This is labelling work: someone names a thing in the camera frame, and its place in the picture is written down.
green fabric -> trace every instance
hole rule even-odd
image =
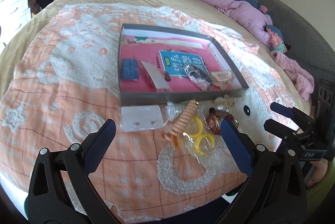
[[[321,205],[329,190],[335,182],[335,167],[334,162],[328,162],[328,170],[324,178],[307,190],[307,214],[312,215],[315,210]]]

bed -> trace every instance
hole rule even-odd
[[[55,45],[62,40],[57,39],[60,34],[57,26],[66,28],[71,25],[67,20],[71,17],[78,19],[76,17],[79,14],[80,21],[83,22],[81,24],[89,26],[88,22],[83,21],[83,15],[87,11],[100,16],[117,12],[117,17],[114,16],[109,21],[117,24],[114,27],[113,24],[108,26],[116,33],[120,24],[125,21],[157,25],[167,22],[172,27],[201,31],[214,36],[231,55],[251,86],[244,96],[234,99],[232,113],[241,124],[241,131],[244,129],[255,142],[266,144],[270,150],[275,150],[280,140],[262,130],[266,119],[274,118],[294,128],[287,119],[269,110],[272,101],[289,107],[295,106],[307,114],[310,113],[311,102],[301,98],[292,81],[271,59],[267,47],[235,21],[199,0],[56,0],[36,15],[0,55],[0,173],[25,192],[29,187],[36,155],[42,147],[48,147],[51,151],[63,150],[71,141],[82,140],[84,136],[73,135],[75,119],[85,119],[85,114],[94,111],[99,113],[94,116],[97,124],[107,118],[120,123],[117,91],[103,86],[78,87],[76,80],[71,78],[66,82],[57,79],[57,84],[48,81],[42,84],[43,81],[38,76],[36,67],[43,61],[39,61],[39,58],[43,55],[47,58],[52,56],[57,48]],[[48,69],[44,66],[42,74],[46,70]],[[55,94],[60,95],[64,85],[68,85],[67,94],[55,104],[56,100],[62,98]],[[70,87],[77,95],[71,96]],[[36,99],[31,95],[33,93],[38,93],[41,97]],[[106,102],[100,104],[99,98],[103,98],[102,101],[106,98]],[[43,109],[43,102],[50,106]],[[39,120],[51,111],[61,110],[64,116],[66,109],[76,104],[75,109],[62,119],[52,120],[52,116],[57,114],[48,114],[46,119]],[[245,106],[251,109],[251,114],[250,110],[248,114],[243,111]],[[31,117],[18,112],[23,109],[27,109]],[[78,109],[82,111],[81,116],[76,116]],[[8,121],[12,114],[16,122],[19,121],[19,126],[13,125],[12,120]],[[86,129],[89,131],[94,126],[88,123]],[[109,207],[115,205],[126,223],[167,218],[202,206],[245,181],[245,174],[239,172],[225,144],[221,143],[220,146],[221,154],[214,155],[202,167],[185,152],[174,151],[160,130],[142,132],[139,135],[125,134],[119,128],[102,164],[96,173],[90,175],[90,179],[105,203]],[[122,168],[125,169],[124,173],[114,172]],[[82,211],[76,202],[73,189],[68,185],[67,187],[77,210]]]

screw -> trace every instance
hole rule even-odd
[[[289,155],[291,155],[291,156],[294,156],[295,155],[295,152],[294,152],[294,150],[291,150],[291,149],[289,149]]]
[[[260,144],[260,145],[257,145],[256,148],[257,148],[258,151],[261,151],[261,152],[262,152],[262,151],[265,151],[265,146],[263,146],[263,145],[261,145],[261,144]]]
[[[41,155],[44,155],[44,154],[46,154],[48,152],[48,150],[46,149],[46,148],[42,148],[41,150],[40,150],[40,154]]]
[[[80,147],[79,144],[73,144],[73,145],[71,146],[71,150],[76,151],[76,150],[79,149],[79,147]]]

yellow ring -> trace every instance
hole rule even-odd
[[[196,134],[191,135],[191,134],[188,134],[188,133],[187,133],[187,135],[188,135],[190,138],[197,138],[197,137],[202,133],[202,131],[204,130],[204,124],[203,124],[203,122],[202,122],[198,117],[196,117],[196,116],[193,116],[193,117],[192,117],[192,120],[196,121],[196,123],[198,124],[199,130],[198,130],[198,132],[197,132]]]
[[[195,142],[194,142],[194,148],[201,155],[205,155],[206,154],[205,152],[201,151],[201,149],[200,149],[200,142],[201,142],[202,139],[204,139],[206,137],[208,137],[210,139],[210,141],[212,143],[211,146],[212,147],[215,146],[215,138],[214,138],[214,136],[212,134],[206,133],[206,134],[202,134],[201,136],[197,137],[195,139]]]

cabinet handle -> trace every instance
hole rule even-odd
[[[15,29],[14,31],[17,31],[20,27],[22,26],[22,23],[19,25],[19,27],[17,29]]]
[[[18,8],[19,8],[19,7],[16,7],[16,9],[15,9],[11,14],[13,14],[14,12],[16,12],[16,11],[18,10]]]

